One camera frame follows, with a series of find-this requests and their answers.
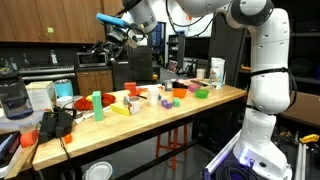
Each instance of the plastic cup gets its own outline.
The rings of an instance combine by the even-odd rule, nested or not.
[[[148,88],[148,95],[149,104],[151,106],[156,106],[158,104],[159,89],[155,86]]]
[[[197,69],[197,79],[198,80],[203,80],[204,79],[204,69]]]

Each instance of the orange container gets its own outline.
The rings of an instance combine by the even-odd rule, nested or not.
[[[183,88],[174,88],[172,93],[173,97],[184,98],[186,96],[187,90]]]

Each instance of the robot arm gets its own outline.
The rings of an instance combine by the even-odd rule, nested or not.
[[[285,155],[271,142],[276,122],[273,114],[285,111],[290,103],[288,51],[289,19],[286,11],[274,9],[271,0],[176,0],[186,14],[199,17],[223,13],[234,29],[247,28],[251,34],[251,87],[241,135],[233,154],[241,164],[250,165],[268,179],[291,179]],[[115,44],[137,47],[134,31],[151,32],[157,25],[147,0],[123,0],[130,21],[98,14]]]

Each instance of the floor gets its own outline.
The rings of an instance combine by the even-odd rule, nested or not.
[[[186,79],[184,75],[176,75],[167,71],[165,68],[160,69],[160,82],[163,83],[169,79]],[[188,140],[191,140],[192,124],[188,124]],[[161,143],[165,145],[167,142],[168,133],[161,136]],[[109,162],[115,171],[115,176],[119,177],[144,163],[147,163],[155,158],[157,138],[151,138],[142,143],[134,145],[130,148],[124,149],[99,161]],[[183,129],[179,128],[179,142],[183,140]],[[160,149],[160,155],[165,154],[167,150]],[[195,180],[200,179],[200,172],[202,169],[213,159],[215,154],[201,146],[193,146],[188,149],[187,157],[184,153],[177,155],[177,169],[172,171],[171,159],[145,171],[144,173],[136,176],[133,180]],[[92,162],[82,167],[85,172],[96,162]]]

